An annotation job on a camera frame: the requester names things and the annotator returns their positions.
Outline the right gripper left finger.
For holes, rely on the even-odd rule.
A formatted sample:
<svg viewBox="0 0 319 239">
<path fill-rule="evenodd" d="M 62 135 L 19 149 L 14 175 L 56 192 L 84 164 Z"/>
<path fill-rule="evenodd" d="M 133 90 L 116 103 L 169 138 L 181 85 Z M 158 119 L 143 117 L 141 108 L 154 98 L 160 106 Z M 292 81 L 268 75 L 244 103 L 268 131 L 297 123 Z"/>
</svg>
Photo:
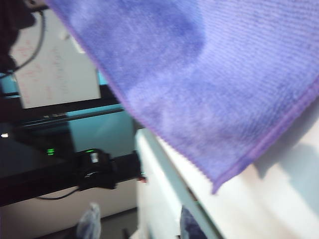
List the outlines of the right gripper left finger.
<svg viewBox="0 0 319 239">
<path fill-rule="evenodd" d="M 89 209 L 77 225 L 78 239 L 99 239 L 101 236 L 101 212 L 97 203 L 90 203 Z"/>
</svg>

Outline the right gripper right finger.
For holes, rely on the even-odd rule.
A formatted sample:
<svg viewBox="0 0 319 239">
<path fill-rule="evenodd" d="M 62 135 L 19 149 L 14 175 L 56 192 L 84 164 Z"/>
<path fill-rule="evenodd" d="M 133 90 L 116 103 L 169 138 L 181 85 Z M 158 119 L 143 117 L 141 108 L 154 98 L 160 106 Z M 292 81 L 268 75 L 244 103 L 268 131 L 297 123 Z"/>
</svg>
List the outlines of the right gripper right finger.
<svg viewBox="0 0 319 239">
<path fill-rule="evenodd" d="M 196 220 L 190 211 L 182 207 L 180 217 L 180 238 L 181 239 L 200 239 L 201 232 Z"/>
</svg>

